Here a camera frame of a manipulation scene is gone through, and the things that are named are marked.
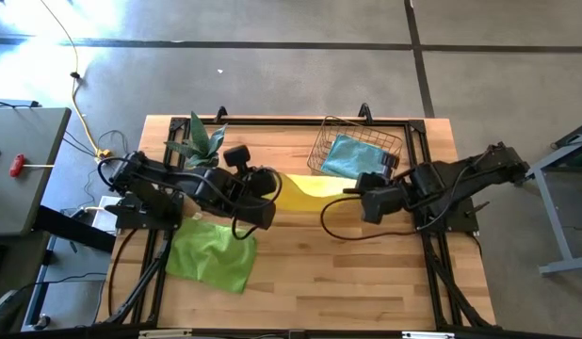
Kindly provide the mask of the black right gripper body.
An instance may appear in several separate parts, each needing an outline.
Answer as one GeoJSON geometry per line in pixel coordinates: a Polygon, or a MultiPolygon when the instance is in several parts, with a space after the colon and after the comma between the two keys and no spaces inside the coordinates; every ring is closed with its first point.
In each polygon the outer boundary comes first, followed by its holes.
{"type": "Polygon", "coordinates": [[[365,215],[387,215],[400,210],[412,210],[412,185],[403,178],[389,179],[375,172],[363,172],[358,176],[356,189],[361,195],[365,215]]]}

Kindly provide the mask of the black aluminium table frame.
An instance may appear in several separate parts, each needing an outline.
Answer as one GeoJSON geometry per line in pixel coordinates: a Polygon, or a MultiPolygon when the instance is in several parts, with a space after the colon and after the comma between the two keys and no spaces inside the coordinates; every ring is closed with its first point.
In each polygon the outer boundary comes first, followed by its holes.
{"type": "MultiPolygon", "coordinates": [[[[312,174],[307,158],[324,117],[223,117],[228,122],[222,150],[245,144],[252,165],[284,173],[312,174]]],[[[448,119],[380,118],[382,132],[406,142],[398,171],[425,160],[416,127],[425,127],[430,158],[458,160],[448,119]]],[[[384,217],[380,226],[361,223],[359,204],[344,202],[326,216],[328,226],[347,236],[409,231],[405,212],[384,217]]],[[[257,257],[243,294],[217,290],[202,282],[165,276],[158,328],[268,330],[434,330],[422,240],[416,235],[342,242],[319,226],[318,211],[282,211],[272,227],[257,231],[257,257]]],[[[110,296],[105,288],[98,321],[108,307],[125,301],[141,274],[148,231],[138,230],[123,247],[110,296]]],[[[493,306],[476,242],[468,235],[447,235],[457,285],[479,314],[495,323],[493,306]]]]}

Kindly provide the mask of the green microfiber towel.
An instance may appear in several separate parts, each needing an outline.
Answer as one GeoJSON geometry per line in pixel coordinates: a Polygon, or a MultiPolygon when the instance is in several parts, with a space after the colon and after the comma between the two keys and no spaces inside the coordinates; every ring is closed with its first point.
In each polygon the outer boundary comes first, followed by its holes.
{"type": "Polygon", "coordinates": [[[166,272],[175,278],[242,294],[256,256],[254,236],[237,240],[228,227],[185,218],[172,239],[166,272]]]}

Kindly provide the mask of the black device with indicator light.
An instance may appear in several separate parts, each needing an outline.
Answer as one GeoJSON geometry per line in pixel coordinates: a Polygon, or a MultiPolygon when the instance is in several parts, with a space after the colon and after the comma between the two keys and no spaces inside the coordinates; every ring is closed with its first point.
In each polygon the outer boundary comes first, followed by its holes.
{"type": "Polygon", "coordinates": [[[24,292],[21,289],[9,290],[0,298],[0,334],[10,330],[23,301],[24,292]]]}

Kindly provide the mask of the yellow microfiber towel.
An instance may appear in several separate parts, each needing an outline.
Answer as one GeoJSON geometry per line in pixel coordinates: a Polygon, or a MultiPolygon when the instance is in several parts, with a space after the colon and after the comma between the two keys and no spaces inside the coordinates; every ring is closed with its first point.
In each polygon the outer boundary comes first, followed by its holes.
{"type": "Polygon", "coordinates": [[[275,201],[276,212],[320,212],[328,203],[349,198],[344,188],[355,187],[356,181],[334,176],[312,176],[282,173],[283,188],[275,201]]]}

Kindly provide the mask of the black table foot beam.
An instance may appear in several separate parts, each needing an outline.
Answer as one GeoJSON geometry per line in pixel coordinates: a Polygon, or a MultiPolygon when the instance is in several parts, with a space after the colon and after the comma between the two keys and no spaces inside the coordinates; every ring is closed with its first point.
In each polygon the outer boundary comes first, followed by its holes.
{"type": "Polygon", "coordinates": [[[116,237],[100,229],[88,226],[74,218],[41,205],[33,222],[34,230],[45,231],[54,236],[82,244],[84,246],[111,253],[116,237]]]}

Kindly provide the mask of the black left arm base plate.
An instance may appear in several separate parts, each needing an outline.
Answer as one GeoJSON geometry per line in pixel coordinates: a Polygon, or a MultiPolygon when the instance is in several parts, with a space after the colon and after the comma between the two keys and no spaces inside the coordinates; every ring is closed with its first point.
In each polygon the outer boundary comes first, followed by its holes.
{"type": "Polygon", "coordinates": [[[183,207],[184,198],[180,194],[143,201],[129,193],[116,204],[107,205],[105,210],[117,217],[117,229],[172,231],[181,226],[183,207]]]}

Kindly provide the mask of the dark grey work table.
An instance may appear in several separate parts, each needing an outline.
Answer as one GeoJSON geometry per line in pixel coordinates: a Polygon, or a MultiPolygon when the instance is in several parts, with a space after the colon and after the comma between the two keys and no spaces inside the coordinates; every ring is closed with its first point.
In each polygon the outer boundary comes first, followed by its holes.
{"type": "Polygon", "coordinates": [[[72,111],[69,108],[0,108],[0,237],[30,232],[51,174],[8,169],[23,153],[28,164],[53,165],[72,111]]]}

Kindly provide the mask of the silver metal bracket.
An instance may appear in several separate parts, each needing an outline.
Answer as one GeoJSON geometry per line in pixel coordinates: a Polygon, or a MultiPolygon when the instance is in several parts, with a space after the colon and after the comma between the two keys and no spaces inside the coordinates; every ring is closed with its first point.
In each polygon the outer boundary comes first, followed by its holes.
{"type": "Polygon", "coordinates": [[[401,339],[456,339],[451,332],[438,331],[403,331],[401,339]]]}
{"type": "Polygon", "coordinates": [[[184,329],[140,331],[137,339],[185,339],[192,336],[192,331],[184,329]]]}

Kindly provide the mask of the green plant in white pot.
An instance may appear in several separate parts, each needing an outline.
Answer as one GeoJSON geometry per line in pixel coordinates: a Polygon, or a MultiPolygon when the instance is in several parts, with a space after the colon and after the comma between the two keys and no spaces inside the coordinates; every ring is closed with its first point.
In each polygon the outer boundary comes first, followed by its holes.
{"type": "Polygon", "coordinates": [[[226,128],[227,125],[224,124],[209,136],[199,116],[192,111],[189,138],[181,142],[166,141],[165,145],[169,150],[175,151],[186,159],[187,169],[216,167],[218,150],[223,144],[226,128]]]}

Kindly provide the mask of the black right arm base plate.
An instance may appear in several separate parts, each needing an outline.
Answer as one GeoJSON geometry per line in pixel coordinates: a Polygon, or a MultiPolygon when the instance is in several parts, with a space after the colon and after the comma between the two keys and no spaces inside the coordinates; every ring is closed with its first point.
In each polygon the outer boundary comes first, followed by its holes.
{"type": "Polygon", "coordinates": [[[475,205],[472,198],[467,198],[449,207],[441,217],[426,217],[426,232],[456,232],[473,234],[479,232],[477,213],[490,203],[475,205]]]}

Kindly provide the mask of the light grey metal table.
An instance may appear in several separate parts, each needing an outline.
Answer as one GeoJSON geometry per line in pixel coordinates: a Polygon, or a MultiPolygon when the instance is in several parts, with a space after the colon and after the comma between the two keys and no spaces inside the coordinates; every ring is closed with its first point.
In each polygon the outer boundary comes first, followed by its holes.
{"type": "Polygon", "coordinates": [[[561,259],[539,267],[542,276],[582,268],[565,235],[582,231],[582,125],[551,144],[552,152],[533,164],[526,178],[533,180],[551,223],[561,259]]]}

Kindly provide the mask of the white box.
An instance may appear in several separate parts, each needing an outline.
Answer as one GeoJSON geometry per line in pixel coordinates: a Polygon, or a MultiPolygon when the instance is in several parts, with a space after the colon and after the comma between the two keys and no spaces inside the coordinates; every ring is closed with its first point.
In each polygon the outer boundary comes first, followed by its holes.
{"type": "Polygon", "coordinates": [[[97,206],[85,207],[85,212],[91,212],[94,215],[92,226],[109,234],[116,234],[117,216],[106,211],[108,205],[116,205],[121,199],[118,197],[103,196],[97,206]]]}

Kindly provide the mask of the red-handled screwdriver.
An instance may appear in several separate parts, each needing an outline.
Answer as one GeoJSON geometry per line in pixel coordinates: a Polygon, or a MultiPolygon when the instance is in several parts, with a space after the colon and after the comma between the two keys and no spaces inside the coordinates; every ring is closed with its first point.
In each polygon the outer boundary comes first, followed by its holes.
{"type": "Polygon", "coordinates": [[[26,169],[26,168],[51,169],[53,167],[54,167],[54,165],[48,165],[48,164],[44,164],[44,165],[28,164],[24,154],[19,153],[13,158],[13,161],[11,162],[9,169],[8,169],[8,174],[10,177],[16,178],[21,174],[23,169],[26,169]]]}

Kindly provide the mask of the copper wire basket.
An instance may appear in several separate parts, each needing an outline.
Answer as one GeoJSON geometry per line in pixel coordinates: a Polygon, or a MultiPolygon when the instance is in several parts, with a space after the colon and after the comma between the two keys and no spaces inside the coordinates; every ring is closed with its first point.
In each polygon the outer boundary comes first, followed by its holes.
{"type": "Polygon", "coordinates": [[[386,153],[397,155],[400,161],[400,151],[403,147],[403,139],[401,137],[365,124],[328,116],[321,123],[320,129],[316,134],[315,143],[307,160],[308,167],[314,173],[330,175],[323,172],[320,168],[338,135],[346,135],[358,141],[381,148],[386,153]]]}

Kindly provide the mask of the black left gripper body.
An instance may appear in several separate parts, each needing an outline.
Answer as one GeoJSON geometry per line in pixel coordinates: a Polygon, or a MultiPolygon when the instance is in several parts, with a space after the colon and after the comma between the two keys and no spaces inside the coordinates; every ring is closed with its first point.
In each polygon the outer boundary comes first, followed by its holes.
{"type": "Polygon", "coordinates": [[[233,178],[241,184],[241,192],[234,201],[234,210],[276,211],[278,172],[269,167],[250,167],[238,171],[233,178]]]}

